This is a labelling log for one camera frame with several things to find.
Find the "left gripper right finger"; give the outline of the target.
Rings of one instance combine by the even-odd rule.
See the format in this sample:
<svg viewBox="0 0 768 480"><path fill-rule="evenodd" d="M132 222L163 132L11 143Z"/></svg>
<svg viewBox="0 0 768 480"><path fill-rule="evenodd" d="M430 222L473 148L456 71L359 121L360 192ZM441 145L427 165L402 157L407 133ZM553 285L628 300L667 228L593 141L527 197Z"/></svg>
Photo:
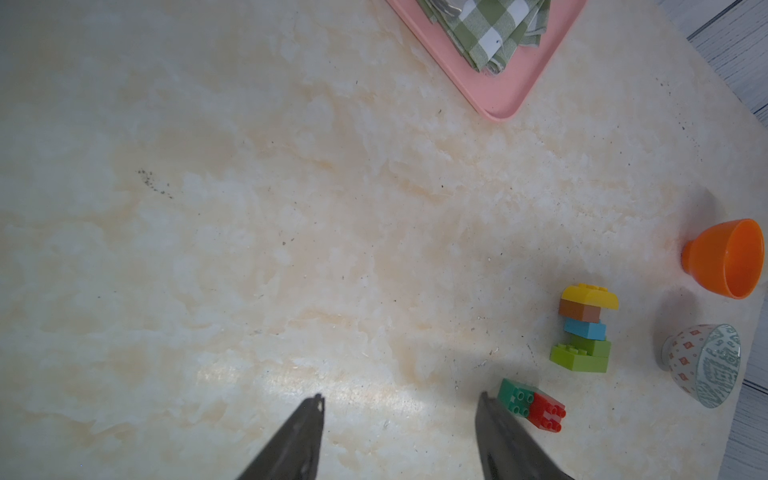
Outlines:
<svg viewBox="0 0 768 480"><path fill-rule="evenodd" d="M485 479L572 480L487 392L478 400L475 432Z"/></svg>

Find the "brown small lego brick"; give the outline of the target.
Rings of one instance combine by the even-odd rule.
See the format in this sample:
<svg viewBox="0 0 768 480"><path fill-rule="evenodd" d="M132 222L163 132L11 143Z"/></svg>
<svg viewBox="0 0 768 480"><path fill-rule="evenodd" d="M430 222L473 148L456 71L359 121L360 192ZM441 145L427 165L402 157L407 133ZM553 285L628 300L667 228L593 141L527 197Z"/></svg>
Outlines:
<svg viewBox="0 0 768 480"><path fill-rule="evenodd" d="M599 323L601 308L560 299L558 313L566 318L587 323Z"/></svg>

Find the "yellow long lego brick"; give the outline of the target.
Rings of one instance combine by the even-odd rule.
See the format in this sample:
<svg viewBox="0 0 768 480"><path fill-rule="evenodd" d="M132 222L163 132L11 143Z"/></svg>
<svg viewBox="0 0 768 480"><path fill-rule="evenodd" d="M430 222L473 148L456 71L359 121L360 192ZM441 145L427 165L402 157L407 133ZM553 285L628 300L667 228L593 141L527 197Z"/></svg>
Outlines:
<svg viewBox="0 0 768 480"><path fill-rule="evenodd" d="M607 288L584 283L568 286L563 291L561 299L586 306L607 308L611 310L618 310L620 307L619 299L616 294L610 292Z"/></svg>

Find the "dark green long lego brick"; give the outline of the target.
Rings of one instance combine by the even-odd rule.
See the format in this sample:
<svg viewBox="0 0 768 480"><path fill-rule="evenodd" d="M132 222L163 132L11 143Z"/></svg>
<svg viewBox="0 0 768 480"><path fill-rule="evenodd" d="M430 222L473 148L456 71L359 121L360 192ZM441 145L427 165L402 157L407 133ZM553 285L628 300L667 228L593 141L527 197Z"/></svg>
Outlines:
<svg viewBox="0 0 768 480"><path fill-rule="evenodd" d="M498 390L497 400L513 415L527 418L535 393L536 389L532 386L504 378Z"/></svg>

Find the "lime small lego brick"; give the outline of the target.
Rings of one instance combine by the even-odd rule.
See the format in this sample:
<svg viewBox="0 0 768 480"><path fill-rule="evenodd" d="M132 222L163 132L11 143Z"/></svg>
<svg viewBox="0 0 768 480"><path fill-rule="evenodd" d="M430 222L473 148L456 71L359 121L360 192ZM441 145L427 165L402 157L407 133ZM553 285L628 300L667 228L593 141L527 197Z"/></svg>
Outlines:
<svg viewBox="0 0 768 480"><path fill-rule="evenodd" d="M612 343L608 340L586 339L578 335L570 337L570 344L579 350L584 350L587 355L599 358L609 358Z"/></svg>

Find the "red small lego brick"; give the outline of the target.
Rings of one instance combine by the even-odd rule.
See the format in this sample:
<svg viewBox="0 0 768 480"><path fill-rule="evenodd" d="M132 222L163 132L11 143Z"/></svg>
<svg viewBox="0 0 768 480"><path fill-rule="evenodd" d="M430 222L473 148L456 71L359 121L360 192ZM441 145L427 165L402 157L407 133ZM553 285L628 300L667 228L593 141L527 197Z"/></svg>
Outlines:
<svg viewBox="0 0 768 480"><path fill-rule="evenodd" d="M562 403L545 393L535 392L527 420L540 430L559 433L566 415Z"/></svg>

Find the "lime long lego brick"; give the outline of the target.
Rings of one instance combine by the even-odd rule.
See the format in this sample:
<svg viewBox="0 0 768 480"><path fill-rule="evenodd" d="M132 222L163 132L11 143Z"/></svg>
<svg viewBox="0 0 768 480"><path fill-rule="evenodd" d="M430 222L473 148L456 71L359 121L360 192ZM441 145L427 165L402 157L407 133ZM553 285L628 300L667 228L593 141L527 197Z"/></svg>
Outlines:
<svg viewBox="0 0 768 480"><path fill-rule="evenodd" d="M586 350L566 344L553 346L550 360L570 371L582 373L606 373L609 363L607 357L592 356Z"/></svg>

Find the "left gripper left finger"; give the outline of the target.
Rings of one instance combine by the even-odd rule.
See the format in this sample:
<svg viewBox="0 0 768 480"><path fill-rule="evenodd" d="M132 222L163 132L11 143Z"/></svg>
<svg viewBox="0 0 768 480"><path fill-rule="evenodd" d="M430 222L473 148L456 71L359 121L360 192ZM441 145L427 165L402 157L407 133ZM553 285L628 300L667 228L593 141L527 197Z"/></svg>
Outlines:
<svg viewBox="0 0 768 480"><path fill-rule="evenodd" d="M238 479L315 479L324 418L322 394L304 399Z"/></svg>

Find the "cyan small lego brick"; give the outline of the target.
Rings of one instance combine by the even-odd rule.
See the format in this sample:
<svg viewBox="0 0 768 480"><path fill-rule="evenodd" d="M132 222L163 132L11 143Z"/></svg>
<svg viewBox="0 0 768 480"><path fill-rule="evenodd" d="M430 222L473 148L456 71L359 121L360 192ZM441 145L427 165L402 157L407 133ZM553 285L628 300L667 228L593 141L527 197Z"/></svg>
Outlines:
<svg viewBox="0 0 768 480"><path fill-rule="evenodd" d="M603 323L585 322L573 318L567 318L564 324L567 333L588 340L604 341L606 339L606 325Z"/></svg>

